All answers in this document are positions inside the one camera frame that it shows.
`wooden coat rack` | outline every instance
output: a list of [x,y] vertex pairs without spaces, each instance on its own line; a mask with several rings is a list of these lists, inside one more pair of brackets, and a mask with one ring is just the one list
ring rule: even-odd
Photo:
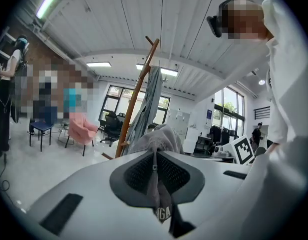
[[133,110],[134,110],[134,107],[135,107],[135,103],[136,103],[136,100],[137,100],[137,96],[138,96],[140,88],[143,84],[144,78],[147,75],[147,73],[149,73],[149,71],[151,69],[149,64],[150,64],[150,62],[151,62],[151,60],[154,56],[154,52],[155,52],[157,45],[159,43],[159,39],[156,39],[154,42],[152,42],[152,40],[148,36],[146,36],[146,39],[152,45],[152,48],[150,49],[149,54],[146,57],[145,64],[143,66],[142,71],[139,74],[134,92],[132,94],[132,98],[130,99],[128,109],[127,109],[127,112],[126,112],[126,116],[125,116],[125,120],[124,120],[124,123],[123,123],[123,126],[122,126],[122,130],[120,132],[120,137],[119,137],[119,141],[118,141],[118,146],[117,146],[115,158],[118,158],[118,157],[121,156],[123,147],[127,145],[127,143],[125,142],[125,139],[126,139],[127,130],[129,128],[130,118],[132,116],[132,113],[133,113]]

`blue chair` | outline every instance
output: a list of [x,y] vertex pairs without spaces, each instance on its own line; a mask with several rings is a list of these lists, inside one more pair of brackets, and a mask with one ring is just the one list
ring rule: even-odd
[[[52,133],[52,127],[54,126],[55,121],[57,120],[57,107],[56,106],[48,106],[44,107],[44,120],[38,122],[32,122],[30,125],[38,130],[38,140],[39,140],[39,132],[41,132],[40,136],[40,151],[42,152],[42,141],[43,141],[43,132],[49,130],[49,145],[50,138]],[[29,146],[31,145],[31,135],[29,135]]]

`black pants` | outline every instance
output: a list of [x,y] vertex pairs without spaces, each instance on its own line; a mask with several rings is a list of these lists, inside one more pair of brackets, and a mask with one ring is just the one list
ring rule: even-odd
[[9,117],[10,117],[9,81],[0,81],[0,155],[9,150]]
[[34,123],[34,122],[35,122],[35,119],[33,119],[33,118],[31,118],[31,119],[29,120],[29,126],[28,126],[28,128],[29,128],[29,132],[30,132],[30,133],[34,133],[34,127],[30,125],[31,123]]

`black office chair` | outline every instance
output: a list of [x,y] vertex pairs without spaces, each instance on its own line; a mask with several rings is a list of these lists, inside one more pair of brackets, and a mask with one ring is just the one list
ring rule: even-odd
[[109,146],[111,147],[112,143],[119,139],[122,123],[115,114],[107,114],[105,118],[106,125],[104,132],[107,134],[107,137],[100,142],[109,141]]
[[225,144],[229,143],[229,130],[227,128],[224,128],[222,130],[222,138],[220,140],[220,142],[218,142],[218,146],[223,146]]
[[99,120],[99,130],[101,131],[101,132],[103,132],[104,133],[104,137],[105,137],[105,126],[106,126],[106,121],[104,121],[104,120],[102,120],[102,119],[100,119]]
[[237,133],[236,133],[235,130],[230,130],[229,131],[229,136],[230,137],[234,137],[234,140],[239,138],[239,136],[237,136]]

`chair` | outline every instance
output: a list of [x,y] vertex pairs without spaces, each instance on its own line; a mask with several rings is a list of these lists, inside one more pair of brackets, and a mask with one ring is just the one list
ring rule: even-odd
[[119,113],[117,116],[118,120],[122,123],[125,121],[125,117],[126,117],[126,114],[124,113]]
[[239,136],[237,136],[237,133],[236,133],[235,130],[230,130],[229,131],[229,136],[230,137],[234,137],[234,140],[239,138]]
[[85,148],[86,145],[92,142],[94,146],[93,138],[96,136],[98,131],[98,127],[90,124],[86,120],[86,116],[82,113],[70,113],[69,114],[69,130],[68,130],[68,138],[65,145],[67,148],[67,143],[69,137],[76,140],[78,143],[84,145],[83,156],[85,156]]
[[222,137],[220,143],[218,143],[218,145],[223,146],[228,143],[229,143],[229,130],[227,128],[224,128],[222,131]]
[[119,121],[117,116],[112,114],[107,114],[106,118],[106,126],[105,126],[105,133],[107,137],[102,139],[100,142],[109,141],[109,146],[112,146],[112,143],[119,139],[120,130],[122,123]]
[[100,119],[99,120],[99,128],[98,129],[100,129],[100,131],[104,133],[104,137],[105,137],[105,131],[104,131],[105,130],[105,126],[106,126],[106,121]]
[[[49,130],[49,145],[50,138],[52,134],[52,127],[54,126],[54,122],[57,120],[57,107],[56,106],[48,106],[44,108],[44,120],[38,122],[32,122],[30,125],[38,130],[38,140],[39,140],[39,132],[41,132],[40,137],[40,151],[42,152],[42,141],[43,141],[43,132]],[[31,145],[31,135],[29,135],[29,146]]]

